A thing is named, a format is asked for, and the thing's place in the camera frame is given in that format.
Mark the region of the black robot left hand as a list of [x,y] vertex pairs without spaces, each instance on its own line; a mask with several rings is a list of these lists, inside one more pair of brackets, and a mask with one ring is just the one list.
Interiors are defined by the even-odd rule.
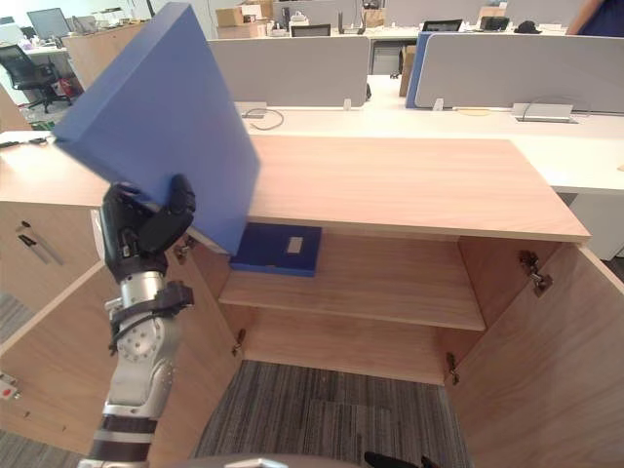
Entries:
[[153,211],[139,201],[141,192],[122,183],[109,186],[99,208],[104,262],[120,284],[145,272],[164,275],[165,252],[191,225],[195,193],[185,175],[174,175],[166,204]]

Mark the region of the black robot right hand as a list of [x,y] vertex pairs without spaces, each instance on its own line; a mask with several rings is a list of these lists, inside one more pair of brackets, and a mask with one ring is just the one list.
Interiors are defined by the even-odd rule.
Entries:
[[421,456],[419,464],[372,451],[366,451],[364,459],[373,468],[439,468],[437,463],[425,455]]

